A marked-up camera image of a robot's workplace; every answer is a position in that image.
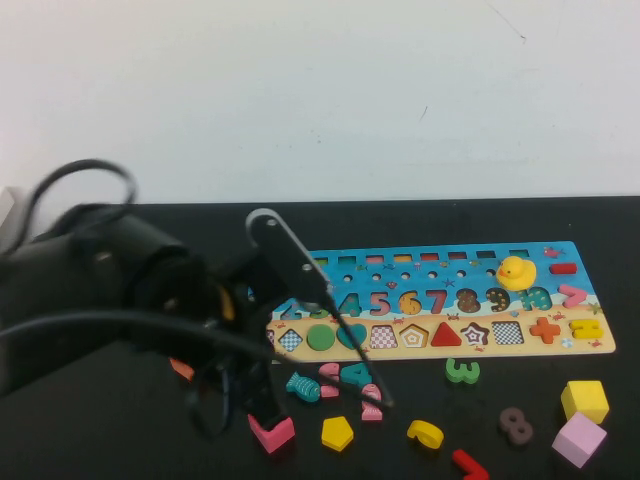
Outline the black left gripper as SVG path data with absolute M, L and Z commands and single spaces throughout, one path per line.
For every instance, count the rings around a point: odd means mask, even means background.
M 219 343 L 214 368 L 219 370 L 222 413 L 249 413 L 263 430 L 273 430 L 288 418 L 276 397 L 269 367 L 288 359 L 267 337 L 273 310 L 290 298 L 290 288 L 262 252 L 249 252 L 209 269 L 219 299 L 217 328 L 235 338 Z

